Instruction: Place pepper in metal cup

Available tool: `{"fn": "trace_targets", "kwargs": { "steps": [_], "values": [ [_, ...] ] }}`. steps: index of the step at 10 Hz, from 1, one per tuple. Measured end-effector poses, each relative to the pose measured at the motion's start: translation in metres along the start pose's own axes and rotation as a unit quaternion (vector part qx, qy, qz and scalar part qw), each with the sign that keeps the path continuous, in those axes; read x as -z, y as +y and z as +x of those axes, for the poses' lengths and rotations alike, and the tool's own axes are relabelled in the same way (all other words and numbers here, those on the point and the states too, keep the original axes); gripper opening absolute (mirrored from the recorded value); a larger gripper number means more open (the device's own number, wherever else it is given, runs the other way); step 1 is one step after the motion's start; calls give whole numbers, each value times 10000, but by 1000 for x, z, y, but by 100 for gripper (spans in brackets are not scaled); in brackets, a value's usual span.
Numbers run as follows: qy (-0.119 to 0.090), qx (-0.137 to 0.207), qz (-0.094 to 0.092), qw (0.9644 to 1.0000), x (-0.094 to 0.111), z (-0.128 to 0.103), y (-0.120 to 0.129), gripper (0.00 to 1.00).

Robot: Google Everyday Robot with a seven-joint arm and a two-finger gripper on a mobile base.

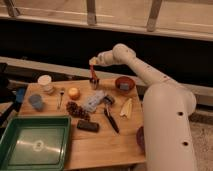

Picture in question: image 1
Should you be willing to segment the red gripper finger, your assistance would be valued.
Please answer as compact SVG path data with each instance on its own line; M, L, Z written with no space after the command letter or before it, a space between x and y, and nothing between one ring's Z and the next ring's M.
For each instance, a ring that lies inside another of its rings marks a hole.
M98 80L98 77L97 77L97 75L96 75L96 73L95 73L94 65L90 65L90 71L91 71L92 79L97 81L97 80Z

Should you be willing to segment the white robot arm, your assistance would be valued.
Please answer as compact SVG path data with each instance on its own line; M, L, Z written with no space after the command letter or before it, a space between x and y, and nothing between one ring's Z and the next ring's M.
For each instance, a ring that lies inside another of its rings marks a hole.
M89 64L125 64L148 86L143 98L147 171L198 171L188 119L197 102L189 89L139 59L125 44L99 53Z

